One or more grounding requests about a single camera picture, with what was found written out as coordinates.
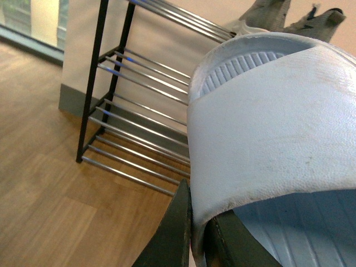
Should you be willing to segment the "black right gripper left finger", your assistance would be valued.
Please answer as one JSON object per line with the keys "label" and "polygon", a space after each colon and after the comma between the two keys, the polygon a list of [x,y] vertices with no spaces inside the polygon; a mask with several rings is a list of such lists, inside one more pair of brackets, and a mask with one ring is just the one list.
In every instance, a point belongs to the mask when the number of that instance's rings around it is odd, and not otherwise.
{"label": "black right gripper left finger", "polygon": [[190,188],[183,179],[155,234],[133,266],[189,266],[191,218]]}

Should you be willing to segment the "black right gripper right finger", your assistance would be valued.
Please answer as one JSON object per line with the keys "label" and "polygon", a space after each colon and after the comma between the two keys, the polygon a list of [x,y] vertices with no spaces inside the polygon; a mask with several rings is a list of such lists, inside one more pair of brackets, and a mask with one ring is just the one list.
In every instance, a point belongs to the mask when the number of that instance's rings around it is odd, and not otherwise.
{"label": "black right gripper right finger", "polygon": [[280,266],[242,221],[230,210],[213,217],[205,227],[207,266]]}

